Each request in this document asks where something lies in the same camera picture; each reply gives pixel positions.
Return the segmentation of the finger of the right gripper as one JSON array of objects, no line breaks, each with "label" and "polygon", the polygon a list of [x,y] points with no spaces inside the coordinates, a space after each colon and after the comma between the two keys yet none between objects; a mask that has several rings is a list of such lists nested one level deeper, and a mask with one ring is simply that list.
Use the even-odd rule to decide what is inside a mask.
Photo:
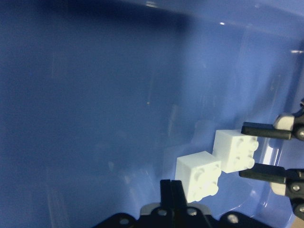
[{"label": "finger of the right gripper", "polygon": [[304,99],[300,110],[293,114],[279,115],[273,124],[244,122],[241,133],[250,136],[282,140],[304,140]]},{"label": "finger of the right gripper", "polygon": [[288,197],[293,214],[304,219],[304,170],[255,163],[251,169],[239,171],[239,176],[266,181],[276,195]]}]

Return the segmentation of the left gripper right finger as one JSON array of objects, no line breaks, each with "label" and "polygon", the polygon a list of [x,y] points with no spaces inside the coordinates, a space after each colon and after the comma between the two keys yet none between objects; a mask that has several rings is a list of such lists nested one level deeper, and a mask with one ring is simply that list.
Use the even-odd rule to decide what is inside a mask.
[{"label": "left gripper right finger", "polygon": [[188,227],[188,213],[187,201],[183,191],[182,182],[180,180],[171,181],[173,206],[172,221],[174,228],[187,228]]}]

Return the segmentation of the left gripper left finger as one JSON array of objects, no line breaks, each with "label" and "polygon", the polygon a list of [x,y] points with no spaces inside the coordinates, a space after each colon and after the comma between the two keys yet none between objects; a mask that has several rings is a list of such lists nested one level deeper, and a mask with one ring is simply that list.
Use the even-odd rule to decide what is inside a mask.
[{"label": "left gripper left finger", "polygon": [[171,189],[171,180],[161,180],[161,203],[159,216],[162,219],[162,228],[173,227],[173,196]]}]

